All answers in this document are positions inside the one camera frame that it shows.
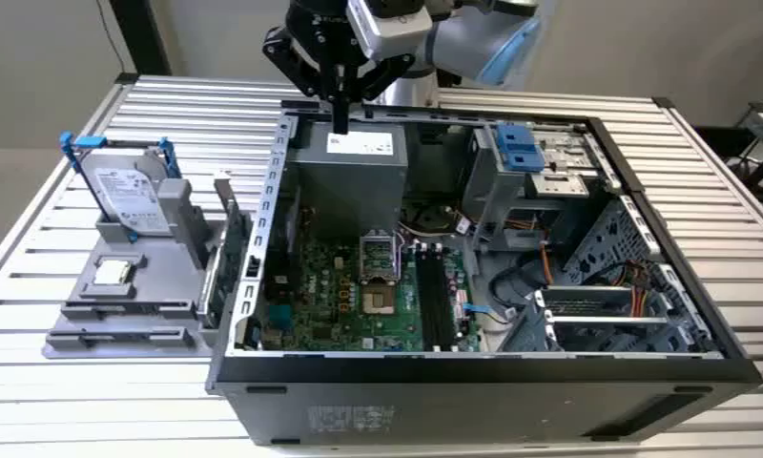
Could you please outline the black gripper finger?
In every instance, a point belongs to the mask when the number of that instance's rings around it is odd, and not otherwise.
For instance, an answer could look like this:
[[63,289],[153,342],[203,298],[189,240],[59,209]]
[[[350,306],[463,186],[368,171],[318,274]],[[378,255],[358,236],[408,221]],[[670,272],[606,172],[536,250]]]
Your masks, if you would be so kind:
[[391,83],[407,72],[412,55],[384,58],[363,75],[358,66],[347,66],[339,83],[339,132],[348,131],[348,112],[352,103],[372,100]]
[[330,104],[331,132],[340,132],[340,95],[334,67],[315,69],[294,49],[294,39],[283,27],[269,29],[262,52],[270,63],[306,96],[317,96]]

